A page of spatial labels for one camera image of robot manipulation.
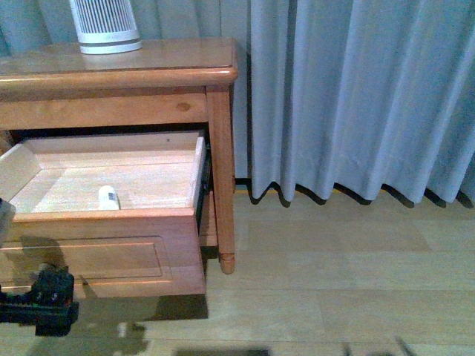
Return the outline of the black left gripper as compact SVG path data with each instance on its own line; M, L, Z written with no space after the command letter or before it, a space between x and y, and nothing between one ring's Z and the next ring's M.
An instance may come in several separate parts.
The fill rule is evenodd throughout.
M79 316L74 283L67 266L45 265L29 291L1 293L1 322L34 325L37 336L64 337Z

